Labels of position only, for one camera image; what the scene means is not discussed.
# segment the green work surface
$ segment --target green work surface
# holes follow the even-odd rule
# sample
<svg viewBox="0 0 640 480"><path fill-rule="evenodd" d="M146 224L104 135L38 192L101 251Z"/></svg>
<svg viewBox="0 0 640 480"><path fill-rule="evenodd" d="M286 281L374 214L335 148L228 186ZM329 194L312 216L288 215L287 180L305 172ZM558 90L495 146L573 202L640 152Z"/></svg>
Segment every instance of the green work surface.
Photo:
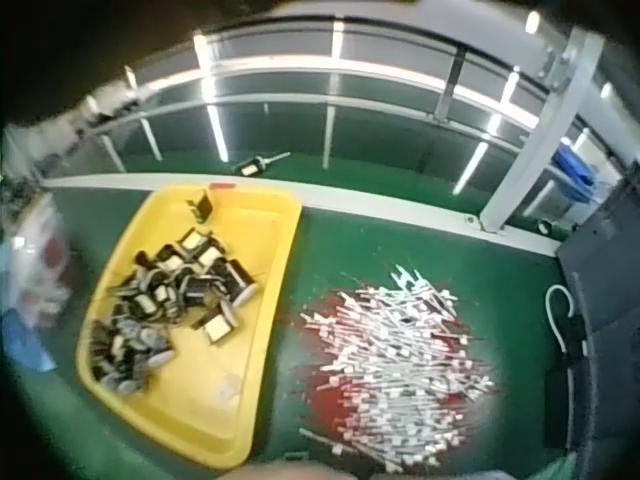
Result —
<svg viewBox="0 0 640 480"><path fill-rule="evenodd" d="M58 362L52 373L12 366L37 428L64 463L90 478L211 478L212 472L155 444L109 412L75 372L78 331L98 277L147 192L59 189L55 198L81 252L77 290L59 326L44 340ZM394 264L417 268L461 298L459 312L473 334L474 357L491 364L499 393L478 402L470 441L448 454L444 473L502 469L523 477L560 457L543 447L544 376L555 358L543 296L562 281L555 259L477 239L368 217L304 209L285 275L258 412L252 461L307 451L312 459L357 472L380 466L333 457L298 434L307 405L294 367L310 359L289 320L353 278L391 285Z"/></svg>

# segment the human hand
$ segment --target human hand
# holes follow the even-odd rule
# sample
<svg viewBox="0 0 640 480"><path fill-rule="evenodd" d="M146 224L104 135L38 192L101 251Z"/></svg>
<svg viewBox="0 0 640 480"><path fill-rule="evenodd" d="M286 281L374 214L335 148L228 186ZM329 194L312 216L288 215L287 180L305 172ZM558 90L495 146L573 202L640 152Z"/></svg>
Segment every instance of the human hand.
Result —
<svg viewBox="0 0 640 480"><path fill-rule="evenodd" d="M313 463L249 465L220 480L357 480L356 477Z"/></svg>

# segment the white support bracket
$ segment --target white support bracket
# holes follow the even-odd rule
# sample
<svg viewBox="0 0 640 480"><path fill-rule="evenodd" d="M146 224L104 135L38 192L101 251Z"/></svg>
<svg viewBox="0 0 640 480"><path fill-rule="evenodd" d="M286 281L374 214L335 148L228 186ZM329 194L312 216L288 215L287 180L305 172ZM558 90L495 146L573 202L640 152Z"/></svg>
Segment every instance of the white support bracket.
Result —
<svg viewBox="0 0 640 480"><path fill-rule="evenodd" d="M480 213L487 232L500 230L548 165L585 97L603 46L599 35L579 28L571 32L563 58L573 75L566 82L554 82L536 128Z"/></svg>

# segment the yellow plastic bin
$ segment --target yellow plastic bin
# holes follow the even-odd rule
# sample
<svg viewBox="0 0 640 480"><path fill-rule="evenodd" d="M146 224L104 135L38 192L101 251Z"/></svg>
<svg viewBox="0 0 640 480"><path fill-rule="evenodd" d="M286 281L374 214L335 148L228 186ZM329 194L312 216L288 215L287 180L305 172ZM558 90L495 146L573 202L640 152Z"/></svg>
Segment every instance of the yellow plastic bin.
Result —
<svg viewBox="0 0 640 480"><path fill-rule="evenodd" d="M260 285L237 310L241 328L216 346L201 331L173 327L177 355L153 373L144 392L122 397L92 376L90 326L109 317L115 301L109 287L132 271L137 251L157 252L197 227L187 200L197 201L203 188L171 186L149 196L113 252L84 319L76 366L86 387L132 426L191 460L227 469L251 450L271 326L301 206L278 190L232 185L204 190L214 211L200 229L213 230Z"/></svg>

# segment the white cable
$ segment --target white cable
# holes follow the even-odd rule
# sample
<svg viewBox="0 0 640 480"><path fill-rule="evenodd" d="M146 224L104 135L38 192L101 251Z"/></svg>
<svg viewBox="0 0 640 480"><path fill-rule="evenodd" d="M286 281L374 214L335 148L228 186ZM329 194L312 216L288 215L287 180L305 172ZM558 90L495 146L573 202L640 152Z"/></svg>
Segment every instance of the white cable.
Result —
<svg viewBox="0 0 640 480"><path fill-rule="evenodd" d="M544 296L544 306L547 310L547 320L549 321L549 326L551 327L551 330L553 330L553 334L556 336L558 344L560 344L560 350L564 354L567 353L567 345L564 343L562 335L560 335L560 331L558 330L558 326L553 319L553 314L551 313L551 294L556 290L561 291L567 297L567 300L569 302L569 313L567 314L568 318L573 317L573 314L575 313L575 305L573 303L573 297L571 296L571 293L569 292L569 290L567 290L566 287L562 285L552 285L551 287L549 287L547 293Z"/></svg>
<svg viewBox="0 0 640 480"><path fill-rule="evenodd" d="M567 314L568 318L573 317L574 313L575 313L575 305L573 302L573 297L571 296L571 293L569 292L569 290L567 290L566 287L562 286L562 285L552 285L551 287L549 287L549 289L547 290L547 293L544 296L544 306L545 309L547 311L547 320L549 321L549 326L551 327L551 330L553 330L553 334L556 336L556 339L558 340L558 344L560 345L560 350L562 351L562 354L565 355L567 353L567 346L564 343L564 340L562 339L562 335L560 335L560 331L558 330L558 327L556 325L555 320L553 319L553 314L551 313L551 294L553 292L555 292L556 290L561 291L562 293L565 294L565 296L567 297L567 301L569 302L569 313ZM571 369L571 366L567 367L567 397L568 397L568 402L567 402L567 436L566 436L566 443L565 443L565 450L569 451L571 448L571 440L572 440L572 432L573 432L573 415L574 415L574 407L573 407L573 391L574 391L574 378L573 378L573 370Z"/></svg>

